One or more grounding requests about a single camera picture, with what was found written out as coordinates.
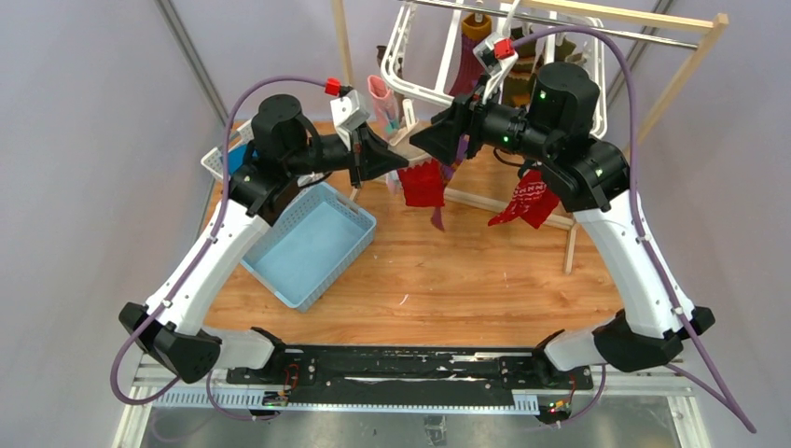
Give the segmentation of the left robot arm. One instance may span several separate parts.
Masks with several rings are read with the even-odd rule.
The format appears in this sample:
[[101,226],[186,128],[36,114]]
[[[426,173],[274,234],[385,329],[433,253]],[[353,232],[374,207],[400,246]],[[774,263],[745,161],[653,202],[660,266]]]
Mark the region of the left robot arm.
[[243,256],[307,196],[306,175],[349,173],[355,186],[408,162],[368,126],[356,90],[330,102],[333,134],[321,135],[299,100],[276,94],[247,122],[239,149],[242,164],[229,176],[225,197],[176,270],[145,303],[128,302],[118,320],[146,355],[192,384],[215,368],[249,368],[264,385],[285,376],[286,360],[272,337],[258,329],[222,332],[204,328],[220,288]]

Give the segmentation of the white clip sock hanger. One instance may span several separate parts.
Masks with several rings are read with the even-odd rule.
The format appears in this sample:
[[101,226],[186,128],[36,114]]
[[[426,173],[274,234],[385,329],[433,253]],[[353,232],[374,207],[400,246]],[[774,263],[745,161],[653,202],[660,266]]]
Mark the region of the white clip sock hanger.
[[[461,21],[470,13],[489,15],[493,32],[518,40],[527,35],[568,25],[600,28],[600,19],[550,9],[518,7],[512,1],[403,1],[387,41],[400,63],[400,76],[384,79],[395,93],[411,99],[422,109],[437,112],[448,106],[453,96],[449,90],[459,66]],[[600,96],[592,119],[592,134],[603,138],[607,133],[606,44],[595,36],[563,31],[534,38],[531,42],[549,42],[547,61],[551,63],[555,35],[565,34],[576,43],[576,50],[566,62],[582,67],[597,84]]]

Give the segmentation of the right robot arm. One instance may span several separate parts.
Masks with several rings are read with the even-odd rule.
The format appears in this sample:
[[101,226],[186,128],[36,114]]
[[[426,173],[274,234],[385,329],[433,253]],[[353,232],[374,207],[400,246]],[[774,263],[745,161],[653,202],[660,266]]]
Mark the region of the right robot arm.
[[582,67],[549,63],[540,70],[527,107],[485,100],[476,87],[410,138],[443,163],[455,159],[461,139],[467,157],[483,146],[522,156],[595,243],[622,307],[600,326],[558,331],[535,348],[534,378],[548,389],[584,366],[607,364],[632,372],[665,365],[681,353],[685,340],[697,341],[715,323],[709,308],[685,296],[650,244],[622,151],[591,134],[599,95]]

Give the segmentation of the purple striped sock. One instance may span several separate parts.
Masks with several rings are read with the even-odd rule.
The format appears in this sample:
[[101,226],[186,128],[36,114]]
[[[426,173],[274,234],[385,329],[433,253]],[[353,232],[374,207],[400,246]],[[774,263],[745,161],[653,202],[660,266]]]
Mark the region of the purple striped sock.
[[468,139],[463,136],[459,139],[453,163],[451,163],[450,165],[446,165],[446,164],[440,165],[439,168],[439,175],[441,180],[440,202],[439,205],[434,208],[433,215],[431,216],[432,225],[439,231],[445,231],[443,216],[442,216],[443,208],[445,206],[445,202],[444,202],[445,190],[452,181],[457,170],[460,168],[462,163],[466,160],[467,148],[468,148]]

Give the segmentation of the pink patterned sock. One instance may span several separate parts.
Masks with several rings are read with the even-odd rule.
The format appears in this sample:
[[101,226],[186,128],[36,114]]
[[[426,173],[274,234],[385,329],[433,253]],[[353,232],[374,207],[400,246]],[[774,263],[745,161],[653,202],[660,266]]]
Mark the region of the pink patterned sock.
[[369,76],[367,84],[377,122],[383,131],[383,139],[390,140],[400,128],[400,111],[396,96],[378,76]]

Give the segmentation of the red and cream sock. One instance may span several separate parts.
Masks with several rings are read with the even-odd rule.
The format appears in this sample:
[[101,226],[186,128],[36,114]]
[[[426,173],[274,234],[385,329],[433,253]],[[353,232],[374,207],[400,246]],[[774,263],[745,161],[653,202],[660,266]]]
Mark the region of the red and cream sock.
[[403,192],[405,203],[411,207],[440,208],[445,204],[440,164],[423,150],[409,142],[409,134],[400,131],[390,139],[391,150],[409,162],[404,169],[385,176],[385,184],[392,193]]

